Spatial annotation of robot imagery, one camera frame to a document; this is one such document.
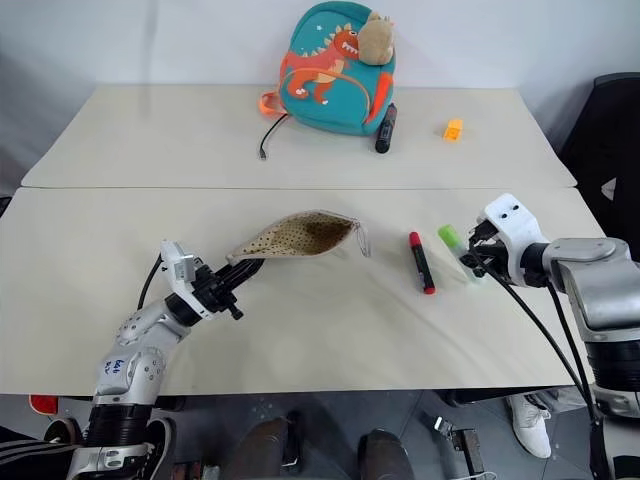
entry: red object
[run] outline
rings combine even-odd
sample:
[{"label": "red object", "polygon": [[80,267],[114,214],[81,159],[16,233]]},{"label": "red object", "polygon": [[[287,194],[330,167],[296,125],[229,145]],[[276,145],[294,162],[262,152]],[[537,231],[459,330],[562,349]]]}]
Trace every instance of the red object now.
[{"label": "red object", "polygon": [[382,72],[380,74],[380,80],[378,80],[378,86],[376,87],[376,95],[373,97],[373,107],[369,112],[367,121],[364,123],[369,123],[380,113],[392,85],[393,76],[389,72]]},{"label": "red object", "polygon": [[427,295],[433,295],[436,293],[436,286],[433,283],[433,278],[431,278],[429,264],[427,263],[427,257],[424,255],[422,242],[420,241],[420,235],[418,235],[418,232],[411,232],[409,234],[409,246],[413,253],[413,259],[416,262],[416,268],[418,269],[418,277],[422,285],[422,290]]},{"label": "red object", "polygon": [[422,242],[420,241],[420,235],[418,235],[418,232],[411,232],[409,234],[409,246],[415,247],[418,245],[422,245]]},{"label": "red object", "polygon": [[55,395],[29,395],[29,405],[41,415],[56,415],[58,413],[58,397]]}]

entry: plush toy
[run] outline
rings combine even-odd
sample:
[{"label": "plush toy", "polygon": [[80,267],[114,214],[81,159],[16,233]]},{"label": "plush toy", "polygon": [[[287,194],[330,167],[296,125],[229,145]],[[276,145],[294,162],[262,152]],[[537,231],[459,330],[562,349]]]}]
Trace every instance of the plush toy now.
[{"label": "plush toy", "polygon": [[358,33],[358,58],[367,65],[385,65],[393,57],[393,23],[371,12]]}]

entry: marker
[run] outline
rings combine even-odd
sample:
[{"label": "marker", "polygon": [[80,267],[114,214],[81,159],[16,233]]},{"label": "marker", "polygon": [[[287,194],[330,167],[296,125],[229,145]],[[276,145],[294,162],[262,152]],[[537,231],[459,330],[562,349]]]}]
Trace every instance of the marker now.
[{"label": "marker", "polygon": [[469,252],[466,248],[464,248],[464,245],[462,244],[462,242],[460,241],[460,237],[458,236],[458,232],[456,232],[456,229],[453,228],[453,225],[445,225],[444,227],[440,227],[438,229],[438,236],[449,248],[449,251],[456,258],[469,280],[471,280],[472,282],[479,281],[479,278],[473,274],[471,269],[466,265],[463,265],[463,263],[460,261],[460,259]]},{"label": "marker", "polygon": [[420,283],[422,283],[422,289],[427,295],[433,295],[436,293],[436,286],[433,284],[429,265],[427,264],[427,257],[424,256],[420,235],[418,235],[417,232],[411,232],[409,234],[409,246],[413,252],[413,258],[416,261],[416,267],[418,267],[418,277],[420,278]]},{"label": "marker", "polygon": [[391,135],[393,135],[393,127],[396,125],[396,115],[398,109],[393,103],[389,104],[387,113],[382,119],[380,129],[378,130],[378,139],[376,140],[376,152],[387,153],[391,146]]}]

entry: green marker cap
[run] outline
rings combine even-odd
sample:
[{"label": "green marker cap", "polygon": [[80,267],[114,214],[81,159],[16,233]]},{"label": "green marker cap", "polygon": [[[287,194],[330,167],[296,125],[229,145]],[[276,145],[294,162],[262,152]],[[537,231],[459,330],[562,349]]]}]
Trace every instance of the green marker cap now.
[{"label": "green marker cap", "polygon": [[438,229],[438,236],[449,248],[454,248],[457,245],[462,245],[458,232],[453,228],[453,225],[445,225]]}]

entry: beige pouch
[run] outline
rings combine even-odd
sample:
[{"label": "beige pouch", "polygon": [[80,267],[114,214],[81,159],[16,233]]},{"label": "beige pouch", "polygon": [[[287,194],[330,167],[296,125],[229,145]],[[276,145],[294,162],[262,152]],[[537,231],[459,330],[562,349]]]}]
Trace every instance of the beige pouch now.
[{"label": "beige pouch", "polygon": [[338,247],[355,231],[365,257],[371,248],[364,226],[356,218],[326,210],[294,213],[264,229],[227,255],[231,265],[249,258],[316,257]]}]

